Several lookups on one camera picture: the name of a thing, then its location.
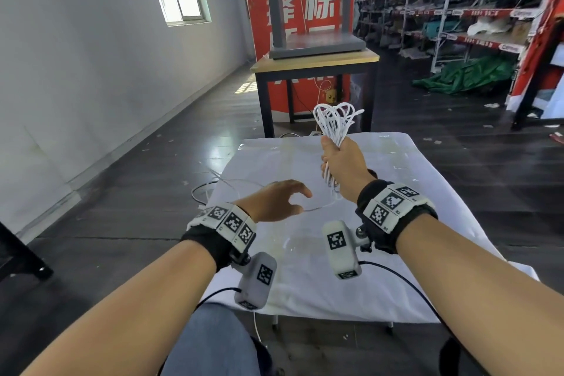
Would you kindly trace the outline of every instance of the gray wall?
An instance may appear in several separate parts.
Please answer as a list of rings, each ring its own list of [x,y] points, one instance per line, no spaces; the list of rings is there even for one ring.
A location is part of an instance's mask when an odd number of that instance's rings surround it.
[[[244,1],[208,0],[211,23],[167,27],[158,0],[0,0],[0,221],[25,233],[56,210],[35,236],[242,65]]]

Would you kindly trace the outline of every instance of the window sill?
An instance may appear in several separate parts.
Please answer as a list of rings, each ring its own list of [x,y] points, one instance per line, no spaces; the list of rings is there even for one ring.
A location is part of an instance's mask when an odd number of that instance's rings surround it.
[[[169,27],[179,27],[179,26],[190,26],[192,24],[207,24],[207,23],[211,23],[211,21],[201,18],[201,19],[192,19],[190,21],[173,21],[170,23],[166,23],[166,25]]]

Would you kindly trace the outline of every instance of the hand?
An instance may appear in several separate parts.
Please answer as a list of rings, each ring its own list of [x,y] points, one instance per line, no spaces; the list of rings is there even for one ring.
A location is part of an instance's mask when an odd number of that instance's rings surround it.
[[[294,193],[301,193],[307,198],[313,195],[305,184],[297,180],[275,181],[258,192],[233,202],[244,210],[255,223],[260,221],[280,221],[290,216],[303,213],[300,205],[288,202]]]
[[[323,156],[321,160],[321,176],[325,174],[325,166],[329,164],[329,172],[340,185],[344,199],[356,204],[362,189],[375,178],[368,172],[364,156],[349,137],[345,137],[341,149],[326,136],[321,137]]]

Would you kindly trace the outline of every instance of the forearm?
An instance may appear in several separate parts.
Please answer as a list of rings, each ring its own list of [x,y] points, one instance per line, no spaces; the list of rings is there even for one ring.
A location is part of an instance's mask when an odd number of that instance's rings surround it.
[[[564,296],[431,216],[398,253],[461,343],[493,376],[564,374]]]
[[[200,244],[177,244],[65,330],[23,376],[154,376],[215,269]]]

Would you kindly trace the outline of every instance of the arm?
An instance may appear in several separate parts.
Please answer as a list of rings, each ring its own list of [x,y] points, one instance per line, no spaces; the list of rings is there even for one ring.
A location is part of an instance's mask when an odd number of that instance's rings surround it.
[[[272,183],[235,201],[255,222],[303,211],[302,183]],[[182,241],[67,328],[22,376],[155,376],[216,272],[206,248]]]
[[[344,198],[356,203],[373,178],[347,138],[327,137],[325,163]],[[564,374],[564,296],[485,251],[429,215],[410,223],[397,250],[437,312],[493,376]]]

